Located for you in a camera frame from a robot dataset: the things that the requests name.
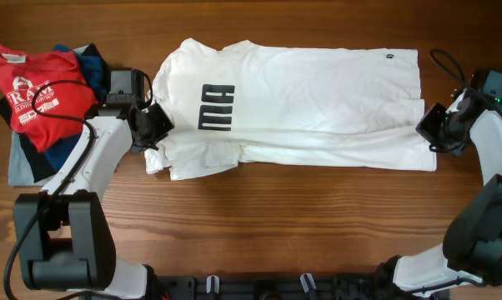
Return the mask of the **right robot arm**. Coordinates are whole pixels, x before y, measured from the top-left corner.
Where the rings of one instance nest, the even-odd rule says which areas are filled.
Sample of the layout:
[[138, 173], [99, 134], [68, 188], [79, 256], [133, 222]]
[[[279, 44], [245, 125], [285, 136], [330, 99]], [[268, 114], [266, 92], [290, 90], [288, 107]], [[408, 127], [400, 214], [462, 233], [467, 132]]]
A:
[[449, 225], [444, 241], [420, 254], [394, 257], [374, 280], [374, 297], [429, 299], [451, 288], [502, 285], [502, 72], [477, 70], [454, 103], [436, 103], [416, 130], [437, 152], [479, 156], [483, 188]]

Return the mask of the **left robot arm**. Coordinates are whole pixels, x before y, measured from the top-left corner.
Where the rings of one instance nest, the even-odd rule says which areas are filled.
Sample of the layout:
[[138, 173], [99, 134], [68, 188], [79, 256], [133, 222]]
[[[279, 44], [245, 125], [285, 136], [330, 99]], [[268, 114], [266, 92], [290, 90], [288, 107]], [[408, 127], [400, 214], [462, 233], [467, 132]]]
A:
[[110, 92], [82, 117], [58, 115], [31, 100], [32, 113], [81, 123], [83, 133], [63, 167], [37, 193], [13, 206], [16, 239], [3, 275], [7, 298], [14, 262], [32, 290], [62, 291], [67, 299], [167, 299], [168, 289], [149, 265], [122, 260], [101, 200], [129, 149], [155, 148], [173, 124], [153, 102], [149, 76], [134, 68], [110, 73]]

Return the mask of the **white t-shirt black print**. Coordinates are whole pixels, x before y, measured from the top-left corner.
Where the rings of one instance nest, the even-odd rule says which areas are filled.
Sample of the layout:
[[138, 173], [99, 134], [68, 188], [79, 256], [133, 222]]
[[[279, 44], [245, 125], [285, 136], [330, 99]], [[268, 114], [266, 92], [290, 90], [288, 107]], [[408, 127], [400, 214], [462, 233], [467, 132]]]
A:
[[415, 127], [424, 115], [414, 49], [220, 50], [192, 38], [163, 61], [153, 98], [173, 129], [144, 157], [172, 180], [240, 163], [433, 172]]

